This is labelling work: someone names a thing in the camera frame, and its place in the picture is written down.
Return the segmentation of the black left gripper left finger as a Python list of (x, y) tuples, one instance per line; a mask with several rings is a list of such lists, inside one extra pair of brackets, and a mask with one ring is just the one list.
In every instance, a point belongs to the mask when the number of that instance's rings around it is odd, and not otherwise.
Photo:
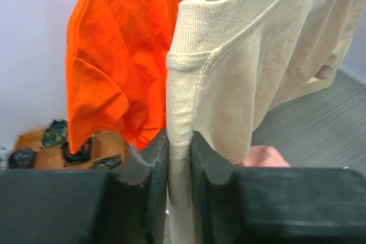
[(166, 130), (114, 170), (1, 172), (2, 243), (163, 243)]

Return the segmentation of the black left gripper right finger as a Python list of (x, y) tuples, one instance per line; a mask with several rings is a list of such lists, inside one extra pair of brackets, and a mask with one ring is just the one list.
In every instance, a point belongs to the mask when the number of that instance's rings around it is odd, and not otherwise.
[(365, 178), (350, 169), (237, 167), (190, 144), (195, 243), (364, 243)]

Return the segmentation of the pink t shirt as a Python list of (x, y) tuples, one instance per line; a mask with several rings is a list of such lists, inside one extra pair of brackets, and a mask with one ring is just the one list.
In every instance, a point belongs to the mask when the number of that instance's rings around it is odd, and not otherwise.
[(290, 167), (277, 149), (270, 146), (251, 146), (248, 156), (236, 166), (245, 167)]

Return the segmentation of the beige t shirt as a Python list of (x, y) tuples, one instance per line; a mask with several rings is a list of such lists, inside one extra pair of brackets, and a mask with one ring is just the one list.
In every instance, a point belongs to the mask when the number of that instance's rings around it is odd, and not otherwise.
[(332, 78), (365, 0), (186, 0), (167, 56), (169, 212), (173, 243), (194, 243), (193, 131), (242, 162), (266, 113), (311, 78)]

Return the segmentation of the orange red t shirt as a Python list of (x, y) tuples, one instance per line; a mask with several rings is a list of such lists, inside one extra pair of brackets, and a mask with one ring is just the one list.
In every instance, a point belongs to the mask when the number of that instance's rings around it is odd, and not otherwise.
[(181, 0), (78, 0), (67, 27), (69, 145), (99, 131), (141, 150), (166, 125), (166, 55)]

